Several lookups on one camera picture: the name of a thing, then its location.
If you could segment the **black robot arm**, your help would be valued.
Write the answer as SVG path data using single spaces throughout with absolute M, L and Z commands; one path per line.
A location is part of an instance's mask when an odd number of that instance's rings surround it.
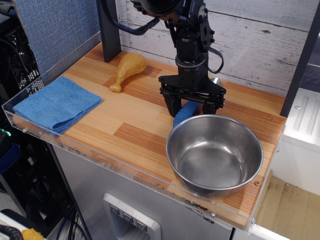
M 175 63 L 178 67 L 177 75 L 164 75 L 158 79 L 160 93 L 171 116 L 177 115 L 182 100 L 202 104 L 204 114 L 215 114 L 224 107 L 226 89 L 208 77 L 211 72 L 208 53 L 219 57 L 222 54 L 211 47 L 215 32 L 210 27 L 208 9 L 202 0 L 134 0 L 132 3 L 137 11 L 153 17 L 136 29 L 115 21 L 107 1 L 100 3 L 109 22 L 132 35 L 141 36 L 159 21 L 164 21 L 176 48 Z

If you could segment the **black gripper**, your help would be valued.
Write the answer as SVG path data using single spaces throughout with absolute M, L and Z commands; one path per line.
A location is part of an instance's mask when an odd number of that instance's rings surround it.
M 164 97 L 169 114 L 175 117 L 182 108 L 182 101 L 178 93 L 183 91 L 199 90 L 208 77 L 208 71 L 204 66 L 196 68 L 178 67 L 177 75 L 163 75 L 159 77 L 161 83 L 160 93 Z M 220 108 L 219 103 L 207 102 L 202 106 L 204 115 L 215 115 Z

